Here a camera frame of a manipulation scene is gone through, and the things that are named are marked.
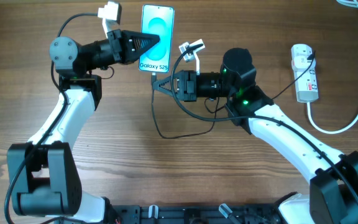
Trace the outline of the Galaxy S25 smartphone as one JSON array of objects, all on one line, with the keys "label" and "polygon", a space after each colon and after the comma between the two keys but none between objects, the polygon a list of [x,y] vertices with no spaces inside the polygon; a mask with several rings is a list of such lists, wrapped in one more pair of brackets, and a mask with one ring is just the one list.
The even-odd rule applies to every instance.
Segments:
[{"label": "Galaxy S25 smartphone", "polygon": [[167,73],[170,66],[175,10],[171,6],[145,4],[142,8],[143,34],[150,34],[155,44],[139,59],[143,72]]}]

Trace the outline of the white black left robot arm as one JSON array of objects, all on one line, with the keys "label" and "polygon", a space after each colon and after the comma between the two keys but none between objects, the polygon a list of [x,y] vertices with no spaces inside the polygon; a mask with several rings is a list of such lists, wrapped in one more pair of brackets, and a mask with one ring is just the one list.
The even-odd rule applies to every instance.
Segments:
[{"label": "white black left robot arm", "polygon": [[50,45],[59,100],[39,131],[7,152],[9,187],[4,211],[59,223],[111,223],[117,215],[104,197],[83,191],[73,145],[102,97],[93,70],[135,62],[159,42],[155,34],[112,30],[106,39],[81,45],[60,36]]}]

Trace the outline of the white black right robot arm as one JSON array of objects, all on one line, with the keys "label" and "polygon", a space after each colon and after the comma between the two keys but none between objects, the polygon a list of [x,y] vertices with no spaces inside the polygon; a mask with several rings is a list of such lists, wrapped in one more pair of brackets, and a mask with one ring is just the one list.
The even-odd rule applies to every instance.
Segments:
[{"label": "white black right robot arm", "polygon": [[358,223],[358,152],[343,154],[289,119],[255,82],[247,49],[233,48],[218,73],[173,71],[152,77],[152,89],[178,105],[199,97],[226,98],[227,119],[276,149],[305,178],[307,195],[292,193],[277,203],[285,223]]}]

